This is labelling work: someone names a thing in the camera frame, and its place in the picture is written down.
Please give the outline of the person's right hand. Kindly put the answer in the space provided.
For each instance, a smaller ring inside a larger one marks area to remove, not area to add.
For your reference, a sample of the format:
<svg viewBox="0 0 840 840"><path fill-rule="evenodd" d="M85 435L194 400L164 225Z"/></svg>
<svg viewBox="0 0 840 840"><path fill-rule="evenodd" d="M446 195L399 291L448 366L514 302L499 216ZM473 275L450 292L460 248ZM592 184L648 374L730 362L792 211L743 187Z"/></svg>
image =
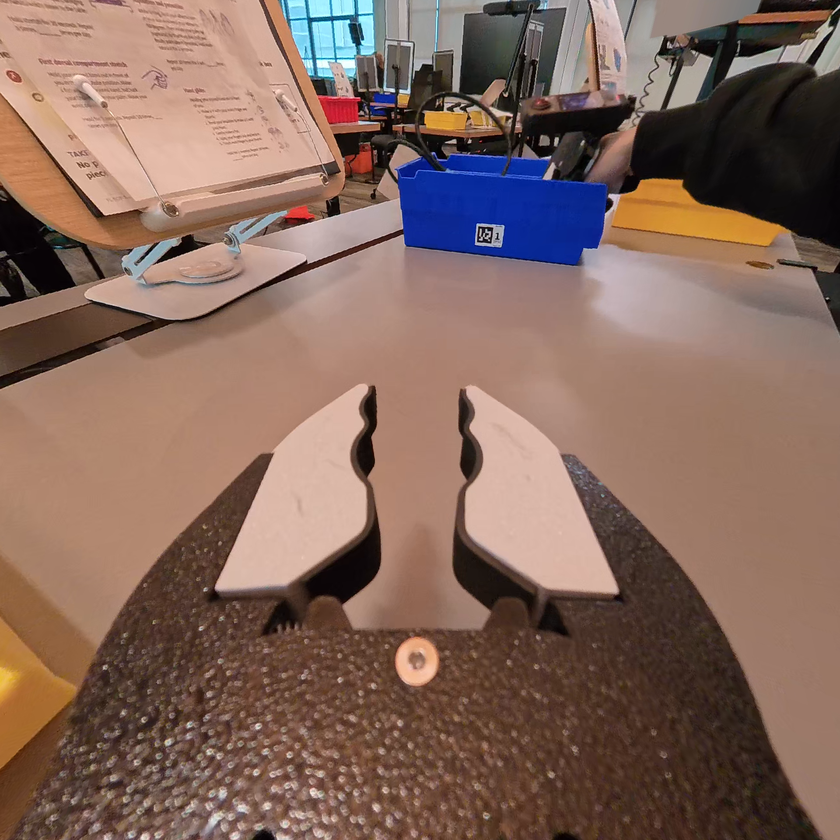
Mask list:
<svg viewBox="0 0 840 840"><path fill-rule="evenodd" d="M641 181L636 172L644 170L646 156L636 151L638 127L606 135L599 143L597 153L587 173L585 183L604 185L610 194L627 194L635 191Z"/></svg>

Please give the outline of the yellow plastic bin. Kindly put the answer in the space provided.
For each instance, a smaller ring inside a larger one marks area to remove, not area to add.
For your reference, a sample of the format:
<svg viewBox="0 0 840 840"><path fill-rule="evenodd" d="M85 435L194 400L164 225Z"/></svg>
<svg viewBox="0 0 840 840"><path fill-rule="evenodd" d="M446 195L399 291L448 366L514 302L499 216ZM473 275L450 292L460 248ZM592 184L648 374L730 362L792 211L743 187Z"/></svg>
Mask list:
<svg viewBox="0 0 840 840"><path fill-rule="evenodd" d="M1 621L1 767L73 700L77 689L54 675Z"/></svg>
<svg viewBox="0 0 840 840"><path fill-rule="evenodd" d="M739 245L770 246L786 229L744 213L698 203L680 181L641 181L614 208L615 228L702 238Z"/></svg>

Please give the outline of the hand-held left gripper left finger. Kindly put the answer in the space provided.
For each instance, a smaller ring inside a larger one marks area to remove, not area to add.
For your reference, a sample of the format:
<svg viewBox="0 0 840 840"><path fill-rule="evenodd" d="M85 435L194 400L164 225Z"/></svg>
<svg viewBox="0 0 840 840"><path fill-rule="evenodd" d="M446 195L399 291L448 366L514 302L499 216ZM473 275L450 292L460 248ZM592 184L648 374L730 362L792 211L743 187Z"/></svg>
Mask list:
<svg viewBox="0 0 840 840"><path fill-rule="evenodd" d="M381 535L370 482L376 391L356 385L294 428L266 472L217 578L223 598L344 604L373 581Z"/></svg>

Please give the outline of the black braided cable green plugs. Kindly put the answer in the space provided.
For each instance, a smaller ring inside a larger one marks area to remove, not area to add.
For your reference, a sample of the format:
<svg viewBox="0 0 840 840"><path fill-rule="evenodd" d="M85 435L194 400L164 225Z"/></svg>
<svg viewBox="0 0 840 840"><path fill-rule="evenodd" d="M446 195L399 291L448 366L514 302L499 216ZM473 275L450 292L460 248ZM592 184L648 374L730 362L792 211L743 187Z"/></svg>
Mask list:
<svg viewBox="0 0 840 840"><path fill-rule="evenodd" d="M466 102L468 105L482 111L490 118L490 120L494 123L497 130L501 132L504 140L507 143L507 158L506 163L503 165L501 170L501 175L505 175L508 173L511 158L513 156L513 151L515 148L515 143L513 142L513 138L515 137L515 128L516 128L516 119L511 119L511 127L509 129L505 128L504 124L500 121L498 116L493 112L491 106L485 104L480 98L476 98L470 94L455 92L455 91L436 91L428 98L426 98L423 103L421 104L419 110L417 111L415 122L414 122L414 132L419 143L418 149L420 155L423 156L425 161L429 163L436 172L445 172L445 167L441 164L441 162L432 154L432 152L428 149L425 140L423 139L421 133L421 115L424 110L426 110L427 106L432 103L436 102L437 100L445 100L446 98L451 97L455 98L460 102Z"/></svg>

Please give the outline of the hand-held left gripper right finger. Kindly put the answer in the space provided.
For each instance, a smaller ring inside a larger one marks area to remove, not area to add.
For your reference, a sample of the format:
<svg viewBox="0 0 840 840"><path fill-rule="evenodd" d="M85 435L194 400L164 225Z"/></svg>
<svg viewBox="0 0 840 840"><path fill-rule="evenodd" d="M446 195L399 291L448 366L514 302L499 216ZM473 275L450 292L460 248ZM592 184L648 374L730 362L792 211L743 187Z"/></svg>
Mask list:
<svg viewBox="0 0 840 840"><path fill-rule="evenodd" d="M488 608L503 597L528 608L616 599L616 577L556 445L476 385L458 395L458 430L465 484L453 566L462 587Z"/></svg>

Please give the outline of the printed paper sheets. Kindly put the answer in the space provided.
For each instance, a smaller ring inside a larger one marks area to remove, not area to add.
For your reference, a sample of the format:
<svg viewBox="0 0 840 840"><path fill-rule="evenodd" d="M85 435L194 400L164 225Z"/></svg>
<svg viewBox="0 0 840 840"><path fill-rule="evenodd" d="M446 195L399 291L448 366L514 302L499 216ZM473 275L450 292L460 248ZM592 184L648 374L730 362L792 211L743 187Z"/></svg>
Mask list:
<svg viewBox="0 0 840 840"><path fill-rule="evenodd" d="M98 217L339 165L278 2L2 2L2 99Z"/></svg>

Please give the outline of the blue plastic bin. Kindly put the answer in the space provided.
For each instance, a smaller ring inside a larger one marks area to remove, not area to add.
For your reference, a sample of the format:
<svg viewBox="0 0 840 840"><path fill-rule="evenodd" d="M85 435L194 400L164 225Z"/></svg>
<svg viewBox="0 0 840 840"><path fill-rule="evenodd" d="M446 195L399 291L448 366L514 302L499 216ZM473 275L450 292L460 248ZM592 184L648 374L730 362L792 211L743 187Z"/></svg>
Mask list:
<svg viewBox="0 0 840 840"><path fill-rule="evenodd" d="M544 160L452 154L396 171L407 246L574 266L603 236L608 193L599 183L543 179Z"/></svg>

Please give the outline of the large black monitor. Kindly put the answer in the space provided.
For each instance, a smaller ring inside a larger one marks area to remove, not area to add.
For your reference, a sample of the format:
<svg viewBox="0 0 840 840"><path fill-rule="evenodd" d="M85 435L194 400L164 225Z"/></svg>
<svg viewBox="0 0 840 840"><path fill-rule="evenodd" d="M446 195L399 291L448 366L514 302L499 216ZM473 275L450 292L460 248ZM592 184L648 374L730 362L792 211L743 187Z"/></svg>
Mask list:
<svg viewBox="0 0 840 840"><path fill-rule="evenodd" d="M553 69L566 23L565 7L548 8L535 16L543 26L537 84L550 89ZM505 80L518 42L523 16L488 16L481 12L464 17L458 89L476 95L492 81Z"/></svg>

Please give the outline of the wooden document stand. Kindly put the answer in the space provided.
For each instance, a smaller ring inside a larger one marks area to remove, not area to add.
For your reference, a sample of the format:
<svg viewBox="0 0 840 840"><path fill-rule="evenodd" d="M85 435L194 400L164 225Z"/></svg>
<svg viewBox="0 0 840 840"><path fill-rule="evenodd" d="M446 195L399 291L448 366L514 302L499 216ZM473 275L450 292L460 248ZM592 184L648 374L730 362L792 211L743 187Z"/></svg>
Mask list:
<svg viewBox="0 0 840 840"><path fill-rule="evenodd" d="M59 233L104 249L129 249L122 275L87 291L88 301L169 322L198 319L282 278L306 262L302 254L250 245L288 209L337 197L344 164L307 68L282 13L272 12L290 59L301 60L301 85L339 165L262 185L159 199L151 207L95 216L22 120L2 99L2 187L26 211Z"/></svg>

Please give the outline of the person's right forearm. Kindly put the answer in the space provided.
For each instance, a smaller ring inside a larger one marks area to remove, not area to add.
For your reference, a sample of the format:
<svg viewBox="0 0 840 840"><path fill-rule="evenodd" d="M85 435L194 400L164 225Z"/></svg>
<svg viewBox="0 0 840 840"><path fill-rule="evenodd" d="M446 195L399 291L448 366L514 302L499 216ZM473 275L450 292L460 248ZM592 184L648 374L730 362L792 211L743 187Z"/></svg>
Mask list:
<svg viewBox="0 0 840 840"><path fill-rule="evenodd" d="M640 181L681 181L698 203L838 248L839 71L761 66L706 100L649 113L629 171Z"/></svg>

